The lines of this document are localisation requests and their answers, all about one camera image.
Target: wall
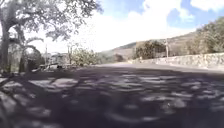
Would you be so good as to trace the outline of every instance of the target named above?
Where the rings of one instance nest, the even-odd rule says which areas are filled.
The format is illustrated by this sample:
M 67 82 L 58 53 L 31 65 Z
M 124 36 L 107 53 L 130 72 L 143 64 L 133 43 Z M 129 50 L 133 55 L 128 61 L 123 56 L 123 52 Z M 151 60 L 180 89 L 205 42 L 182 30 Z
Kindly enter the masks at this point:
M 133 63 L 139 63 L 140 60 L 135 60 Z M 142 63 L 162 64 L 162 65 L 181 65 L 201 68 L 224 67 L 224 53 L 201 54 L 175 56 L 168 58 L 158 58 L 142 60 Z

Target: utility pole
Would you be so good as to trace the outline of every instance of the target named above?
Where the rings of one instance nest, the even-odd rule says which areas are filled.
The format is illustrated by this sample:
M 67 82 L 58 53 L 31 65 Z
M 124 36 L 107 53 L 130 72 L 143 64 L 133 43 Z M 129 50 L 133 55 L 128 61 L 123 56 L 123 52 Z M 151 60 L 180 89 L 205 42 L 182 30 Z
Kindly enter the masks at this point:
M 45 66 L 47 65 L 47 43 L 45 46 Z
M 166 57 L 169 57 L 169 47 L 168 47 L 167 38 L 166 38 Z

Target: asphalt road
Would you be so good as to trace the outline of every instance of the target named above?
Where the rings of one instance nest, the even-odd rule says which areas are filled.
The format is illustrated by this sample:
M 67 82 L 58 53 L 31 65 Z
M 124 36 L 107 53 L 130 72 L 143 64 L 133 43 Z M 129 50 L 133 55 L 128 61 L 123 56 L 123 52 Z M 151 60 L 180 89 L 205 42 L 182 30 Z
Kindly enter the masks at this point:
M 1 80 L 18 128 L 223 128 L 223 73 L 147 64 Z

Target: tree branch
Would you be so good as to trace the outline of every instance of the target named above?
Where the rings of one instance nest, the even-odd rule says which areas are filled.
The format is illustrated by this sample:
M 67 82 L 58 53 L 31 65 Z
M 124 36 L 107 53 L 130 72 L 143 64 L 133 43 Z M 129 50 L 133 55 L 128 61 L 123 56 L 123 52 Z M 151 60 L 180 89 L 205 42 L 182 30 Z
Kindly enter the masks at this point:
M 32 38 L 29 38 L 29 39 L 26 41 L 26 43 L 28 44 L 28 43 L 33 42 L 33 41 L 35 41 L 35 40 L 40 40 L 40 41 L 44 42 L 44 39 L 42 39 L 42 38 L 39 38 L 39 37 L 32 37 Z
M 2 0 L 1 2 L 0 2 L 0 7 L 2 6 L 2 4 L 5 2 L 5 0 Z

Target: hill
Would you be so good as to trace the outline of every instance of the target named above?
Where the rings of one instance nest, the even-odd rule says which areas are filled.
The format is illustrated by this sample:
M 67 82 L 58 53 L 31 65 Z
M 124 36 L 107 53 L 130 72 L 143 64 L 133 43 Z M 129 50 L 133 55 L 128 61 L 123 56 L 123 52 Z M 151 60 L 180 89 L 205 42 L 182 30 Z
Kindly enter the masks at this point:
M 169 48 L 172 51 L 175 51 L 175 49 L 178 49 L 178 47 L 180 45 L 183 45 L 184 43 L 186 43 L 189 40 L 194 39 L 194 37 L 196 36 L 196 32 L 191 32 L 182 36 L 177 36 L 177 37 L 173 37 L 173 38 L 168 38 L 168 44 L 169 44 Z M 161 42 L 161 43 L 165 43 L 165 39 L 156 39 L 157 41 Z M 131 58 L 133 55 L 133 49 L 136 47 L 136 44 L 138 42 L 133 42 L 127 45 L 123 45 L 117 48 L 114 48 L 112 50 L 109 51 L 104 51 L 102 52 L 103 54 L 107 55 L 107 56 L 113 56 L 115 54 L 120 54 L 122 55 L 125 59 Z

